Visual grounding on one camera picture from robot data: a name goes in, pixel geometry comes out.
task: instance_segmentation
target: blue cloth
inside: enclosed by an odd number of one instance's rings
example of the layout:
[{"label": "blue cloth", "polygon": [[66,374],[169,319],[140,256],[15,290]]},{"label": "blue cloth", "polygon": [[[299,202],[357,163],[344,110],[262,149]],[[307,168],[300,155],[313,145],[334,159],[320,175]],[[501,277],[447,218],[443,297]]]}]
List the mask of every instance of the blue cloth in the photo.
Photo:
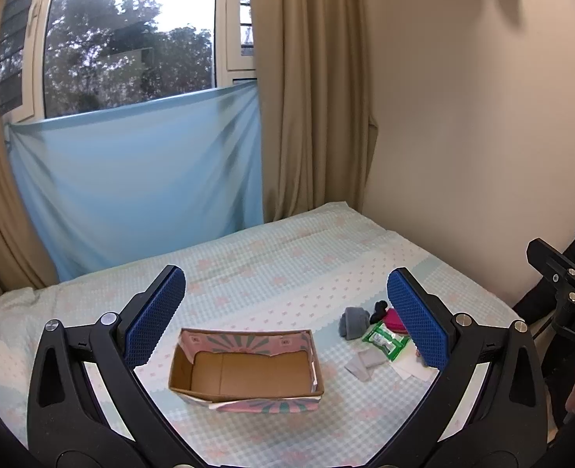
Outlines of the blue cloth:
[{"label": "blue cloth", "polygon": [[257,83],[9,127],[61,281],[263,223]]}]

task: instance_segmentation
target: window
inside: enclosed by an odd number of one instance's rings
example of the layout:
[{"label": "window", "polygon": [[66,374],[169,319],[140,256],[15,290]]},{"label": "window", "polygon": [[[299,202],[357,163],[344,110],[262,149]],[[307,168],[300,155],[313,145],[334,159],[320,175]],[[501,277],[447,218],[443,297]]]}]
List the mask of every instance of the window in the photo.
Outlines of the window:
[{"label": "window", "polygon": [[0,114],[72,115],[255,77],[250,0],[5,0]]}]

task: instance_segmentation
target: blue gripper pad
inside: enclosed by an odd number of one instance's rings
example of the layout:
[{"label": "blue gripper pad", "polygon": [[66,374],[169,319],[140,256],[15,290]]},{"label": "blue gripper pad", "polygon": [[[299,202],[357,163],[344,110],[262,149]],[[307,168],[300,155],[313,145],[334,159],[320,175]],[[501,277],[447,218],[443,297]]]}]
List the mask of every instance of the blue gripper pad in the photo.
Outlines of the blue gripper pad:
[{"label": "blue gripper pad", "polygon": [[[442,371],[448,363],[454,343],[450,323],[452,314],[449,310],[439,298],[430,296],[422,289],[406,268],[395,269],[389,274],[387,298],[398,312],[426,364]],[[448,323],[449,327],[445,330],[440,321]]]},{"label": "blue gripper pad", "polygon": [[173,268],[126,330],[124,359],[130,369],[148,362],[186,293],[186,276]]}]

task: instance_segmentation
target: blue textured pad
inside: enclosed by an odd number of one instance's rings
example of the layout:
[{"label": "blue textured pad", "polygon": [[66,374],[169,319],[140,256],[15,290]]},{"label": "blue textured pad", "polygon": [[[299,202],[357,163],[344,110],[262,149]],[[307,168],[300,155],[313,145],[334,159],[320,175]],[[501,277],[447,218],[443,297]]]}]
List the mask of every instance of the blue textured pad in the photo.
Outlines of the blue textured pad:
[{"label": "blue textured pad", "polygon": [[133,369],[146,364],[186,293],[186,276],[176,268],[155,291],[127,330],[125,362]]},{"label": "blue textured pad", "polygon": [[398,312],[426,364],[439,370],[448,363],[448,337],[398,270],[389,274],[387,298]]}]

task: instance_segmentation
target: mattress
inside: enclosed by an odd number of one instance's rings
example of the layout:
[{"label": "mattress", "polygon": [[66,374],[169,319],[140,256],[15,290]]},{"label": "mattress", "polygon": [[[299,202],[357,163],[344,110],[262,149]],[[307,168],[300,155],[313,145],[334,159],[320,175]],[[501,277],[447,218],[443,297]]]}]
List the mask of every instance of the mattress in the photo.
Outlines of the mattress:
[{"label": "mattress", "polygon": [[[154,402],[207,463],[249,467],[359,466],[400,428],[434,376],[402,379],[384,365],[363,383],[344,369],[361,340],[338,335],[347,306],[373,311],[386,278],[407,267],[452,312],[508,327],[516,315],[494,295],[399,234],[344,203],[193,248],[82,276],[41,291],[0,297],[0,417],[24,444],[32,364],[45,322],[94,323],[120,311],[167,264],[186,273],[186,296],[148,364],[135,369]],[[326,391],[319,410],[300,414],[218,413],[168,390],[170,357],[182,327],[311,329]],[[95,393],[111,427],[128,434],[93,365]]]}]

